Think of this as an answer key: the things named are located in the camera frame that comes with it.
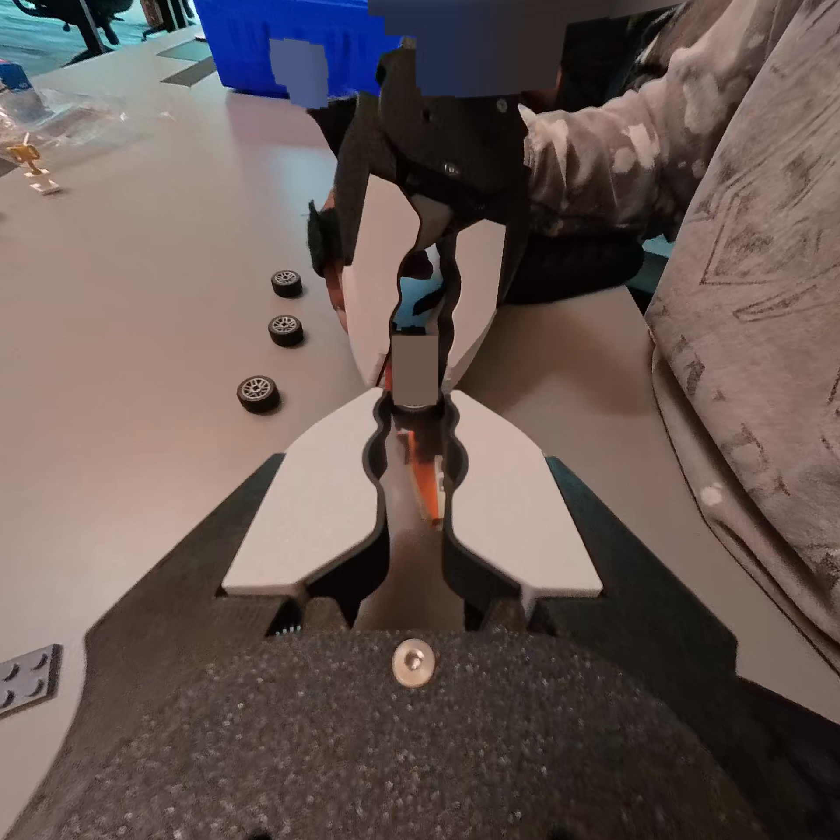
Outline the black honeycomb wrist rest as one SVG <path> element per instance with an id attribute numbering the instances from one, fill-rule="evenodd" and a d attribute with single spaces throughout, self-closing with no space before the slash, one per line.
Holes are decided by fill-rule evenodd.
<path id="1" fill-rule="evenodd" d="M 644 248 L 633 233 L 532 233 L 503 302 L 543 305 L 610 290 L 633 279 L 643 263 Z"/>

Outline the person's right hand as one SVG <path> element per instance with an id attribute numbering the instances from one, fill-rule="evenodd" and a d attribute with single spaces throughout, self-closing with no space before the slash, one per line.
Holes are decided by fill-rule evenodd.
<path id="1" fill-rule="evenodd" d="M 334 190 L 330 191 L 320 209 L 316 208 L 314 202 L 309 203 L 307 240 L 312 268 L 325 280 L 332 309 L 343 331 L 347 333 L 349 325 L 343 294 L 343 247 Z"/>

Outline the gold lego trophy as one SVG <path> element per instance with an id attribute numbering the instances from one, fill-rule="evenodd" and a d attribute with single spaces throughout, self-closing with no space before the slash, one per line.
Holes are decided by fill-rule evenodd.
<path id="1" fill-rule="evenodd" d="M 45 168 L 42 154 L 26 132 L 21 140 L 6 142 L 4 151 L 24 172 L 29 185 L 41 195 L 52 195 L 61 192 L 61 187 L 51 177 Z"/>

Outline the black office chair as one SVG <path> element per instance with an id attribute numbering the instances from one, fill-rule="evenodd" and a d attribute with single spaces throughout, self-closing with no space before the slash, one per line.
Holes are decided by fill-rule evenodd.
<path id="1" fill-rule="evenodd" d="M 13 4 L 31 18 L 59 21 L 66 31 L 77 28 L 87 53 L 98 56 L 119 45 L 112 23 L 131 8 L 133 1 L 13 1 Z"/>

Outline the blue storage bin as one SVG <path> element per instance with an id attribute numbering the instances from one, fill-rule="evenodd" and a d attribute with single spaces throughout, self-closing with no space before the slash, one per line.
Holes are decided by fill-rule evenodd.
<path id="1" fill-rule="evenodd" d="M 226 88 L 286 97 L 286 75 L 272 66 L 272 43 L 308 42 L 323 54 L 329 98 L 377 93 L 380 56 L 396 49 L 381 17 L 355 1 L 195 1 L 220 81 Z"/>

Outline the clear plastic bag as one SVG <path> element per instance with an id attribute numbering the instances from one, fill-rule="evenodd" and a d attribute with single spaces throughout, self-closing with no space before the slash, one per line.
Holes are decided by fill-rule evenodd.
<path id="1" fill-rule="evenodd" d="M 131 140 L 137 132 L 137 122 L 116 98 L 48 88 L 2 92 L 2 152 L 25 144 L 41 154 L 92 150 Z"/>

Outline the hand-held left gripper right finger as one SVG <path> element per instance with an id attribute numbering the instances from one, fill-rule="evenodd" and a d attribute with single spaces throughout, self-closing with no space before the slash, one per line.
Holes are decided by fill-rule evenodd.
<path id="1" fill-rule="evenodd" d="M 531 438 L 473 397 L 453 391 L 444 576 L 466 602 L 596 598 L 602 580 Z"/>

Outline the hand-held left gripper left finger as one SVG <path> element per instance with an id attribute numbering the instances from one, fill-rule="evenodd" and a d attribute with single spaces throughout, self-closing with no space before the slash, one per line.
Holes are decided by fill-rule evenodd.
<path id="1" fill-rule="evenodd" d="M 228 596 L 300 596 L 382 529 L 371 446 L 386 393 L 372 387 L 288 448 L 222 582 Z"/>

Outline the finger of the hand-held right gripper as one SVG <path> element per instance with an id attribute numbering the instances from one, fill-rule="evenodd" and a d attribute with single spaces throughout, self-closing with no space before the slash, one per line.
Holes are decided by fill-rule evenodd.
<path id="1" fill-rule="evenodd" d="M 391 348 L 400 301 L 399 271 L 417 243 L 421 219 L 402 190 L 370 175 L 352 262 L 345 268 L 345 314 L 353 360 L 376 386 Z"/>
<path id="2" fill-rule="evenodd" d="M 443 391 L 453 391 L 463 378 L 496 317 L 506 228 L 482 219 L 461 230 L 441 261 L 446 304 L 440 338 L 448 340 Z"/>

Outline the grey lego plate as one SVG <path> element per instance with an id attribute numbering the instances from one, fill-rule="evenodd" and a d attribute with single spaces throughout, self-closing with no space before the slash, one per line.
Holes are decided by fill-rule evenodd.
<path id="1" fill-rule="evenodd" d="M 1 663 L 1 716 L 11 716 L 53 697 L 64 648 L 51 644 Z"/>

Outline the orange white lego car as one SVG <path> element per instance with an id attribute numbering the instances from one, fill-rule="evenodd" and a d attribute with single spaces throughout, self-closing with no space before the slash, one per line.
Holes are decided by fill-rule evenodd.
<path id="1" fill-rule="evenodd" d="M 393 419 L 421 516 L 441 530 L 446 507 L 442 415 L 433 408 L 396 406 Z"/>

